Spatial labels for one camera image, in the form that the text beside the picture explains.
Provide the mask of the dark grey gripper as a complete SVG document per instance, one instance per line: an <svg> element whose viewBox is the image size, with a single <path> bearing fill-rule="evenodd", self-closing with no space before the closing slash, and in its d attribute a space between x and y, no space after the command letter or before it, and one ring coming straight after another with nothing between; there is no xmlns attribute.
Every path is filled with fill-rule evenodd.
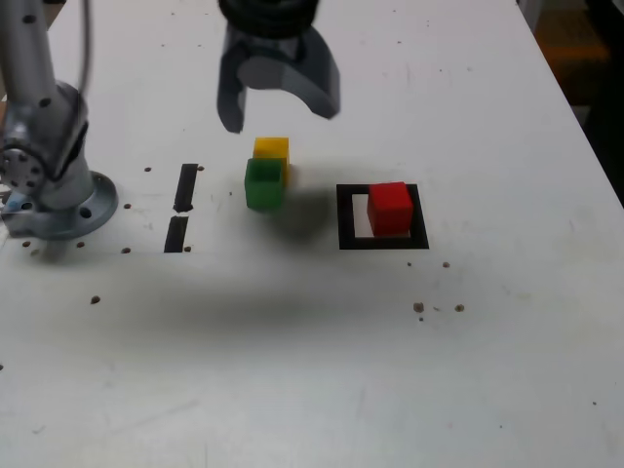
<svg viewBox="0 0 624 468"><path fill-rule="evenodd" d="M340 111L340 75L332 52L313 27L290 38L267 38L227 27L216 107L226 131L243 131L247 88L299 98L317 116Z"/></svg>

